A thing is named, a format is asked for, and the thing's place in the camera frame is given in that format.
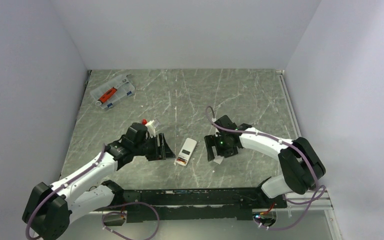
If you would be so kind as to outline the white battery cover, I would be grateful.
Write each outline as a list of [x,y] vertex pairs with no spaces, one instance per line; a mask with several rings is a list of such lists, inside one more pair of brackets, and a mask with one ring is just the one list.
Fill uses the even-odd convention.
[[217,164],[221,164],[224,160],[224,157],[223,156],[216,156],[213,160],[214,163],[217,163]]

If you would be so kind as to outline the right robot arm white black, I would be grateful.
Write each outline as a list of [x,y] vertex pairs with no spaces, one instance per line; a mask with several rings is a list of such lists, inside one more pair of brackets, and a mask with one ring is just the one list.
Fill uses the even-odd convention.
[[276,137],[246,123],[236,125],[227,115],[209,121],[217,129],[217,133],[204,138],[209,161],[215,156],[234,156],[239,149],[257,151],[278,161],[281,173],[264,180],[255,194],[260,207],[267,208],[275,197],[288,193],[303,195],[325,189],[319,180],[326,168],[306,138]]

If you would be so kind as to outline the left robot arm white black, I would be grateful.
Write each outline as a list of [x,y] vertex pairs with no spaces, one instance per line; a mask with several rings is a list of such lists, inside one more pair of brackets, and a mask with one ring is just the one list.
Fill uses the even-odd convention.
[[147,161],[172,159],[175,153],[153,122],[132,123],[119,139],[104,144],[100,153],[75,172],[50,185],[40,182],[27,201],[22,220],[28,240],[56,240],[75,220],[100,208],[117,210],[130,205],[124,189],[104,180],[131,163],[135,157]]

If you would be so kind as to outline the red AAA battery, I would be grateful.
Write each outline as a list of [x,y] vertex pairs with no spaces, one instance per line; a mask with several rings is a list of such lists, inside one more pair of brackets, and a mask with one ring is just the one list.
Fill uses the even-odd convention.
[[178,165],[181,165],[181,166],[186,166],[187,165],[187,162],[183,162],[183,161],[175,161],[176,164]]

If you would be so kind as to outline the white remote control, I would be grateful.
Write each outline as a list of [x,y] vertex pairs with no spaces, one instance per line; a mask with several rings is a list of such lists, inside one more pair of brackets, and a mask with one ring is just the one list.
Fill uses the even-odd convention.
[[180,149],[179,154],[177,155],[177,157],[174,160],[174,164],[177,165],[175,163],[175,161],[178,158],[182,158],[182,159],[188,160],[188,162],[189,162],[190,159],[192,158],[192,154],[193,154],[193,152],[194,152],[194,150],[195,150],[195,148],[197,146],[197,143],[198,142],[196,140],[194,140],[194,139],[186,138],[183,146]]

